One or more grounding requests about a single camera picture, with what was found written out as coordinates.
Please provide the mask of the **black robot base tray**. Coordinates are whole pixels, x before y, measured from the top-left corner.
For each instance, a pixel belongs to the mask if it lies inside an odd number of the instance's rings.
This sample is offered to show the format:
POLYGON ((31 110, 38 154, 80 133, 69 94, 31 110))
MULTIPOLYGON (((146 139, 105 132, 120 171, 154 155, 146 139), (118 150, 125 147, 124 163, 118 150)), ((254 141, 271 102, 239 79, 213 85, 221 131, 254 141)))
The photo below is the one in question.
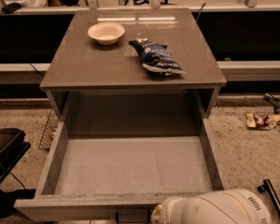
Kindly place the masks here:
POLYGON ((0 129, 0 184, 31 147, 24 138, 25 132, 18 128, 0 129))

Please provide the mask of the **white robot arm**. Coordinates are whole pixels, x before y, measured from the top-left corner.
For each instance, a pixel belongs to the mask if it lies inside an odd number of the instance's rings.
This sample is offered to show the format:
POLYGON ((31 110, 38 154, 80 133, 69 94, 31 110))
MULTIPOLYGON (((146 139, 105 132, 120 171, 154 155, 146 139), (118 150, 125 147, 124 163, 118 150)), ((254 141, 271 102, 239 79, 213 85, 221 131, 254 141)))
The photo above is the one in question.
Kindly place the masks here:
POLYGON ((264 202, 247 189, 170 197, 158 204, 149 224, 272 224, 264 202))

